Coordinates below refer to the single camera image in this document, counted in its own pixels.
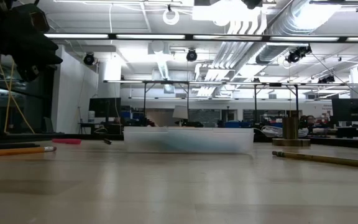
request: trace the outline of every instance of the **brass cylinder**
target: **brass cylinder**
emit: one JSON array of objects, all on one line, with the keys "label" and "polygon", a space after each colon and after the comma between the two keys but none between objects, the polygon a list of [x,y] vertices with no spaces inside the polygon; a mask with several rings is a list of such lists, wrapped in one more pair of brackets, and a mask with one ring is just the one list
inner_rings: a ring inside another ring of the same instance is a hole
[{"label": "brass cylinder", "polygon": [[283,118],[283,138],[298,139],[298,118]]},{"label": "brass cylinder", "polygon": [[274,156],[291,158],[291,159],[301,159],[301,160],[315,161],[315,162],[327,162],[331,164],[340,164],[340,165],[358,167],[358,159],[345,159],[345,158],[338,158],[338,157],[316,156],[316,155],[299,154],[299,153],[292,153],[292,152],[277,152],[277,151],[272,151],[272,154]]}]

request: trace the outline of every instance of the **cable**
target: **cable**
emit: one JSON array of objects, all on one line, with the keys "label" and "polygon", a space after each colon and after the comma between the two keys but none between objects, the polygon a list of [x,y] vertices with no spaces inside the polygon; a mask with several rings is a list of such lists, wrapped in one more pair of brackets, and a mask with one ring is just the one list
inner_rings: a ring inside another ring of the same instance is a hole
[{"label": "cable", "polygon": [[[9,90],[12,89],[12,79],[13,79],[13,68],[15,66],[15,63],[12,63],[12,68],[11,68],[11,79],[9,80]],[[7,127],[7,117],[9,115],[9,105],[11,104],[11,97],[7,98],[7,106],[6,106],[6,114],[5,114],[5,128],[4,128],[4,132],[6,133],[6,127]]]},{"label": "cable", "polygon": [[110,33],[112,34],[112,24],[111,24],[111,8],[112,8],[112,4],[110,5],[110,8],[109,8]]},{"label": "cable", "polygon": [[344,82],[343,80],[341,80],[337,75],[335,75],[322,61],[320,61],[320,59],[318,58],[318,57],[316,57],[315,55],[314,55],[314,53],[313,52],[310,52],[316,59],[317,59],[317,61],[322,65],[322,66],[324,66],[326,69],[327,69],[327,71],[329,71],[330,72],[330,74],[331,75],[333,75],[333,76],[335,76],[339,81],[341,81],[345,86],[347,86],[349,89],[351,89],[353,92],[355,92],[355,93],[357,93],[358,94],[358,91],[355,91],[352,87],[350,87],[346,82]]},{"label": "cable", "polygon": [[22,118],[23,118],[24,122],[25,122],[25,123],[27,124],[27,126],[30,128],[30,130],[32,131],[32,133],[35,134],[34,130],[31,128],[30,124],[27,122],[26,118],[24,117],[24,114],[22,113],[22,110],[20,110],[20,107],[19,107],[19,105],[17,104],[15,98],[12,96],[11,89],[9,88],[9,85],[7,84],[6,77],[5,77],[5,73],[4,73],[4,70],[2,69],[1,62],[0,62],[0,70],[1,70],[2,76],[4,77],[4,82],[5,82],[6,88],[8,88],[9,97],[12,98],[13,102],[14,102],[15,105],[16,105],[17,110],[18,110],[19,113],[22,115]]}]

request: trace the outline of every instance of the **ceiling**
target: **ceiling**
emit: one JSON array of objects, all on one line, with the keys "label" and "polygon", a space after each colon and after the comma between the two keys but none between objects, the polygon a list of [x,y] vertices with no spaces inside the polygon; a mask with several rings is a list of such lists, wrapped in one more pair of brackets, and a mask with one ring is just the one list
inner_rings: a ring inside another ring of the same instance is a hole
[{"label": "ceiling", "polygon": [[[290,0],[276,0],[277,5],[267,9],[267,21],[281,11]],[[123,8],[120,5],[111,7],[111,29],[113,33],[164,33],[164,34],[226,34],[229,26],[217,26],[212,21],[194,21],[191,15],[180,13],[180,19],[175,25],[166,24],[163,19],[165,6],[145,5],[145,12],[140,5],[125,6],[133,10]],[[77,33],[108,33],[110,32],[109,10],[110,5],[89,5],[72,2],[54,2],[41,0],[39,8],[45,11],[51,32],[77,32]],[[358,6],[342,7],[335,12],[322,26],[317,28],[312,35],[358,35]],[[180,9],[190,12],[192,7]],[[144,74],[150,76],[152,70],[158,70],[157,63],[148,58],[147,47],[150,41],[110,41],[110,40],[72,40],[60,42],[81,52],[83,46],[114,45],[124,57],[126,66],[122,67],[122,74]],[[194,71],[197,63],[204,60],[213,60],[221,48],[222,42],[184,42],[169,41],[173,60],[167,62],[169,70]],[[197,62],[187,62],[186,54],[189,48],[196,49]],[[324,63],[322,65],[312,55],[308,55],[290,69],[283,64],[283,59],[267,66],[263,70],[263,76],[257,74],[262,82],[279,82],[288,79],[288,76],[299,77],[297,82],[307,82],[311,77],[326,70],[326,67],[335,69],[336,75],[344,81],[349,78],[350,67],[357,65],[358,44],[311,44],[313,53]],[[99,58],[109,58],[109,52],[95,52]]]}]

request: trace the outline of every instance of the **office equipment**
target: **office equipment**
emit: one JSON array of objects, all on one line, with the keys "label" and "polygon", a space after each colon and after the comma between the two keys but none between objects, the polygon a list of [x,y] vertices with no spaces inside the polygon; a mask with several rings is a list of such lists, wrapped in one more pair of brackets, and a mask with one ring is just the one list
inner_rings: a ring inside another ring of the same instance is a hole
[{"label": "office equipment", "polygon": [[91,98],[89,100],[89,110],[94,111],[95,118],[120,117],[121,98]]},{"label": "office equipment", "polygon": [[358,121],[358,99],[332,99],[336,121]]}]

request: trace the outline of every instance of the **track light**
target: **track light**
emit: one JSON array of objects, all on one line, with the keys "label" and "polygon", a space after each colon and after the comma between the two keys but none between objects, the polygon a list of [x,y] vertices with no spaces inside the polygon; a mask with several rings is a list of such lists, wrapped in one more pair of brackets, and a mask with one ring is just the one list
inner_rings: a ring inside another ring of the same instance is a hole
[{"label": "track light", "polygon": [[297,47],[295,50],[290,51],[285,60],[289,63],[295,63],[304,58],[308,53],[311,53],[310,45],[307,47]]},{"label": "track light", "polygon": [[194,62],[197,60],[197,53],[195,49],[189,49],[189,52],[187,53],[186,59],[188,62]]},{"label": "track light", "polygon": [[241,0],[247,5],[248,9],[255,9],[255,7],[261,5],[262,0]]},{"label": "track light", "polygon": [[86,53],[86,56],[84,58],[84,64],[85,65],[94,65],[96,63],[96,60],[94,59],[94,53],[93,52],[88,52]]},{"label": "track light", "polygon": [[335,82],[334,76],[333,76],[333,75],[328,76],[328,77],[327,77],[327,82],[329,82],[329,83]]}]

